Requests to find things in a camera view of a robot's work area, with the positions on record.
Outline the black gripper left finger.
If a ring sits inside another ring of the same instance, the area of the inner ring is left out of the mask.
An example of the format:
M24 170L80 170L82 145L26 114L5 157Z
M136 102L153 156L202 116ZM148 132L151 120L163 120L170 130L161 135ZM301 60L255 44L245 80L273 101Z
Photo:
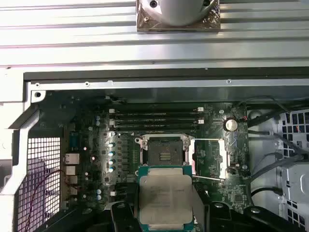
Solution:
M40 232L139 232L140 223L126 202L113 202L102 211L77 207L39 227Z

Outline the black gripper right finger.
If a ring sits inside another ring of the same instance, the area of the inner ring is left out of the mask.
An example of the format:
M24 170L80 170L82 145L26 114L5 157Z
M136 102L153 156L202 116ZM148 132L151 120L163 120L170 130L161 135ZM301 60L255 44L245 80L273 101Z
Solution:
M202 232L304 232L271 211L248 206L238 213L224 202L211 201L204 189L192 187L193 215Z

